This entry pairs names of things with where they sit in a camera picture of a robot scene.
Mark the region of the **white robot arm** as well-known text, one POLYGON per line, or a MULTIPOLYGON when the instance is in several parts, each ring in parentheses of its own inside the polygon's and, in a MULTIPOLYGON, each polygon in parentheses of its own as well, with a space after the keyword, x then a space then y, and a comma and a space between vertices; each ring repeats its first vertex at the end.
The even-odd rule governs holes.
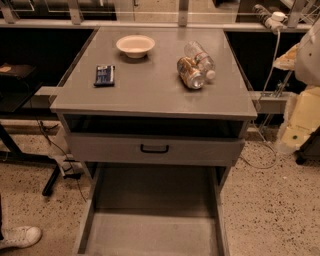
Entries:
POLYGON ((295 77, 307 85, 320 86, 320 19, 314 23, 299 43, 295 77))

